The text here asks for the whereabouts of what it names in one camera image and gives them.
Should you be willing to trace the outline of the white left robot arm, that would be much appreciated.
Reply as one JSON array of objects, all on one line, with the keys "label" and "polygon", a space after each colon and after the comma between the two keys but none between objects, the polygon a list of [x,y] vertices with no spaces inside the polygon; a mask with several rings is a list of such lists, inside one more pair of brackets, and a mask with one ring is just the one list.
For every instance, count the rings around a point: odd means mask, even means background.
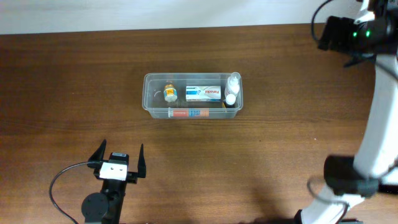
[{"label": "white left robot arm", "polygon": [[144,146],[139,151],[137,171],[129,170],[129,155],[113,152],[104,159],[106,140],[88,159],[87,166],[93,169],[96,179],[102,181],[99,192],[89,194],[81,204],[85,223],[118,224],[121,217],[127,184],[136,184],[146,177]]}]

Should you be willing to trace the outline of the white spray bottle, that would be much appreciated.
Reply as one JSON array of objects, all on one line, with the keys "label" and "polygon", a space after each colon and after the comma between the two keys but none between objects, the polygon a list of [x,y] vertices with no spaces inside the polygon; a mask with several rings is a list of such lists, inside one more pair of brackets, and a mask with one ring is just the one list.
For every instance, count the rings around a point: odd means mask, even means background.
[{"label": "white spray bottle", "polygon": [[226,81],[226,86],[224,90],[224,95],[234,95],[238,96],[240,91],[240,74],[238,72],[233,72]]}]

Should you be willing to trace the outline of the gold-lidded small jar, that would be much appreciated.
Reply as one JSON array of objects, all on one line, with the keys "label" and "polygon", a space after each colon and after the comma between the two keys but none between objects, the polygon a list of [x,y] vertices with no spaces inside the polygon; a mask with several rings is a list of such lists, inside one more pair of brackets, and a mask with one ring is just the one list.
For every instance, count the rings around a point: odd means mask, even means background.
[{"label": "gold-lidded small jar", "polygon": [[172,103],[178,99],[178,94],[175,86],[168,83],[164,86],[164,99],[168,103]]}]

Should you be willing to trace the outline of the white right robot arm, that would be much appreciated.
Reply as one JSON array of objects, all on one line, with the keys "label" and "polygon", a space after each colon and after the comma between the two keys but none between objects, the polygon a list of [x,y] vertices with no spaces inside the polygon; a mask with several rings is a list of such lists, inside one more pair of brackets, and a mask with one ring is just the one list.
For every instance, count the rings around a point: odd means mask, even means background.
[{"label": "white right robot arm", "polygon": [[346,213],[378,192],[397,192],[397,16],[390,12],[360,21],[330,16],[319,49],[370,61],[376,80],[368,123],[355,156],[327,157],[319,193],[294,223],[341,223]]}]

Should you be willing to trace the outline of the dark bottle with white cap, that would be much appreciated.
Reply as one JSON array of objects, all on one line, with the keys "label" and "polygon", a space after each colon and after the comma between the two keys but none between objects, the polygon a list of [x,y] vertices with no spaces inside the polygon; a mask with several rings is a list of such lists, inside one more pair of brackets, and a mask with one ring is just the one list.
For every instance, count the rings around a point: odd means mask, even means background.
[{"label": "dark bottle with white cap", "polygon": [[228,94],[223,100],[223,108],[234,108],[235,102],[236,102],[236,96],[233,94]]}]

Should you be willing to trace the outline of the white Panadol medicine box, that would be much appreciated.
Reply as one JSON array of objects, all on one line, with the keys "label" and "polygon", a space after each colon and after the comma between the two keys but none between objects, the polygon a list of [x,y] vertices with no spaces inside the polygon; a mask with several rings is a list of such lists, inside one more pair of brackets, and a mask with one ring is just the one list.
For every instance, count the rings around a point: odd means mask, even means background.
[{"label": "white Panadol medicine box", "polygon": [[186,86],[187,101],[220,101],[220,86]]}]

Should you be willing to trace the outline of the orange effervescent tablet tube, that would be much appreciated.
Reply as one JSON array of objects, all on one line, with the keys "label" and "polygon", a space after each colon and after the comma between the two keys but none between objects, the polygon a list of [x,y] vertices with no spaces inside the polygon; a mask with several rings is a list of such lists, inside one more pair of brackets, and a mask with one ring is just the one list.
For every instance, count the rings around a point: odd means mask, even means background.
[{"label": "orange effervescent tablet tube", "polygon": [[169,108],[169,118],[207,118],[210,111],[207,108]]}]

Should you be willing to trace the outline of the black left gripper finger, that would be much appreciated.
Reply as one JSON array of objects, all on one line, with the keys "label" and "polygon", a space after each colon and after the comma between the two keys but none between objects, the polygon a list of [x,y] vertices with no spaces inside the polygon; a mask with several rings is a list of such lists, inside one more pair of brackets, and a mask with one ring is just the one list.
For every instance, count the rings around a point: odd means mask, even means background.
[{"label": "black left gripper finger", "polygon": [[139,152],[139,159],[137,164],[137,177],[138,178],[145,178],[146,177],[146,161],[144,157],[144,145],[141,144],[140,152]]},{"label": "black left gripper finger", "polygon": [[99,148],[88,159],[87,166],[91,169],[100,169],[103,163],[103,157],[106,150],[107,141],[104,139]]}]

